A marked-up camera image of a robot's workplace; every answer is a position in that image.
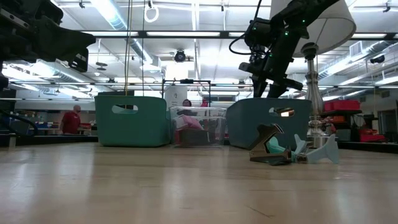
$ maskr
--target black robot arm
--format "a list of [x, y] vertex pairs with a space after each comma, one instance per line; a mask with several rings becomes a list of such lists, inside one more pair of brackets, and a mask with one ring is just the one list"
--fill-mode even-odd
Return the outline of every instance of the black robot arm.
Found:
[[[254, 97], [262, 96], [268, 85], [266, 80], [273, 81], [268, 98], [280, 97], [287, 88], [302, 89], [301, 83], [286, 78], [287, 67], [294, 61], [292, 56], [299, 40], [309, 38], [307, 27], [338, 1], [293, 0], [271, 20], [254, 18], [251, 21], [240, 38], [244, 38], [255, 60], [242, 63], [239, 69], [252, 73]], [[262, 46], [268, 51], [258, 50]]]

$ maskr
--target red container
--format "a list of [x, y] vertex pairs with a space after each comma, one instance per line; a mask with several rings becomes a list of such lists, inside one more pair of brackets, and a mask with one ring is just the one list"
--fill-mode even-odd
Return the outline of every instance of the red container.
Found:
[[325, 112], [335, 110], [360, 110], [361, 103], [358, 100], [336, 100], [325, 103]]

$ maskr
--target table surface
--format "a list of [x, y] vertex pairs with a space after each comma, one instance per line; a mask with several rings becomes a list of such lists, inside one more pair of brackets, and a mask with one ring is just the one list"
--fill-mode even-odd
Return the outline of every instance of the table surface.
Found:
[[395, 223], [398, 155], [272, 167], [233, 147], [0, 152], [0, 223]]

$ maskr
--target white lamp shade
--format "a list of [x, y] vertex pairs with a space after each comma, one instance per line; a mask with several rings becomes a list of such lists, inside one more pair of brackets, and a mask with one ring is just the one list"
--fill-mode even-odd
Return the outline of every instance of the white lamp shade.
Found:
[[[272, 0], [271, 18], [283, 10], [289, 2], [291, 0]], [[307, 29], [310, 38], [300, 39], [293, 57], [304, 57], [300, 51], [309, 42], [319, 46], [317, 54], [323, 54], [341, 46], [354, 35], [356, 24], [345, 0], [339, 0], [325, 10]]]

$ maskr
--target wire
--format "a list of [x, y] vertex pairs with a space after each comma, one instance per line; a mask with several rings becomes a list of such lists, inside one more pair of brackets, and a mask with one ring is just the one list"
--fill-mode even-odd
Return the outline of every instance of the wire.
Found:
[[237, 52], [232, 50], [232, 45], [234, 45], [238, 40], [242, 39], [244, 37], [245, 34], [242, 34], [240, 37], [234, 39], [230, 44], [229, 44], [229, 51], [231, 51], [234, 54], [238, 54], [238, 55], [252, 55], [253, 53], [242, 53], [242, 52]]
[[10, 125], [7, 122], [5, 122], [2, 119], [2, 117], [1, 117], [0, 118], [0, 124], [2, 124], [4, 127], [6, 127], [10, 132], [15, 133], [17, 136], [33, 137], [33, 136], [37, 135], [38, 129], [37, 129], [36, 125], [33, 122], [29, 121], [28, 119], [21, 118], [19, 116], [13, 115], [13, 114], [9, 114], [9, 113], [7, 113], [7, 112], [5, 112], [3, 110], [0, 110], [0, 114], [3, 114], [6, 118], [17, 119], [17, 120], [22, 121], [23, 123], [27, 123], [27, 124], [29, 124], [30, 126], [33, 127], [33, 133], [32, 134], [22, 134], [22, 133], [16, 131], [14, 128], [10, 127]]
[[[142, 30], [145, 30], [145, 18], [146, 18], [146, 13], [144, 13], [142, 17]], [[144, 39], [142, 39], [142, 48], [144, 48]], [[142, 96], [145, 95], [145, 88], [144, 88], [144, 51], [141, 50], [141, 72], [142, 72]]]
[[[127, 11], [127, 31], [130, 29], [130, 10], [131, 7], [131, 0], [129, 0], [129, 9]], [[129, 43], [130, 43], [130, 35], [129, 32], [127, 32], [127, 40], [126, 40], [126, 50], [124, 53], [124, 91], [126, 92], [126, 96], [127, 96], [127, 79], [128, 79], [128, 70], [127, 70], [127, 57], [129, 57], [130, 55], [128, 54], [128, 50], [129, 50]]]
[[262, 2], [262, 0], [259, 0], [259, 4], [257, 5], [256, 14], [254, 15], [254, 18], [257, 18], [257, 16], [259, 15], [261, 2]]

